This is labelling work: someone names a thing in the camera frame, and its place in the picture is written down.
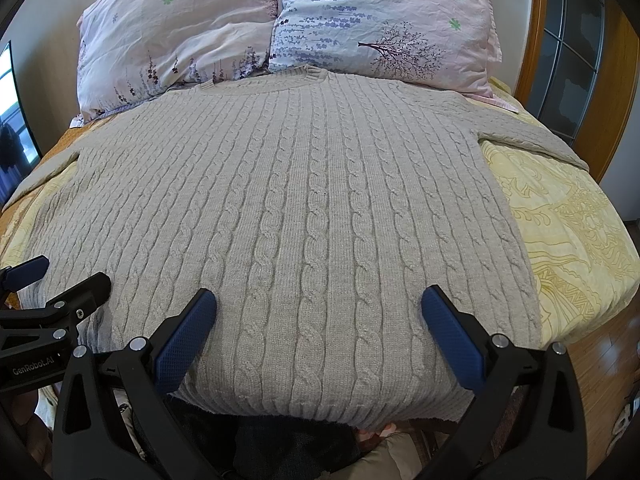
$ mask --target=cable knit pattern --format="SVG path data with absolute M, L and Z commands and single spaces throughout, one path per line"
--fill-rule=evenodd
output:
M 540 340 L 527 253 L 481 139 L 584 167 L 546 130 L 398 81 L 302 67 L 168 92 L 20 185 L 12 200 L 78 161 L 37 215 L 27 256 L 51 265 L 20 301 L 105 272 L 111 298 L 79 332 L 107 351 L 204 286 L 218 318 L 185 400 L 361 428 L 456 420 L 470 394 L 422 320 L 426 286 L 489 333 Z

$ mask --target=human hand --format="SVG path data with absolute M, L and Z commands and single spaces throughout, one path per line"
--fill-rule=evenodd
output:
M 49 430 L 34 412 L 38 405 L 38 391 L 28 392 L 2 400 L 5 412 L 26 434 L 27 452 L 51 475 L 52 443 Z

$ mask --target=ribbed neckline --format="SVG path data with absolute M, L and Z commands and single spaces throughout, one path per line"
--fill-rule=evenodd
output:
M 288 90 L 299 86 L 324 81 L 327 70 L 311 65 L 287 68 L 282 72 L 276 72 L 265 76 L 248 77 L 238 81 L 223 81 L 214 83 L 207 81 L 196 86 L 198 92 L 207 94 L 225 93 L 227 95 L 248 95 Z

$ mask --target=finger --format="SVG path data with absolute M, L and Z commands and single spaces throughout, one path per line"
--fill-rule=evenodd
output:
M 49 431 L 37 415 L 32 415 L 27 423 L 27 451 L 37 464 L 42 464 L 47 451 Z
M 53 462 L 53 444 L 51 440 L 47 439 L 47 449 L 44 452 L 44 459 L 42 459 L 42 468 L 45 473 L 51 476 L 51 464 Z
M 38 391 L 27 392 L 14 397 L 11 404 L 11 416 L 18 426 L 25 425 L 38 405 Z

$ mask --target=television screen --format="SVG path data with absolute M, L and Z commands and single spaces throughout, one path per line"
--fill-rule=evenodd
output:
M 11 43 L 0 54 L 0 206 L 40 161 L 15 85 Z

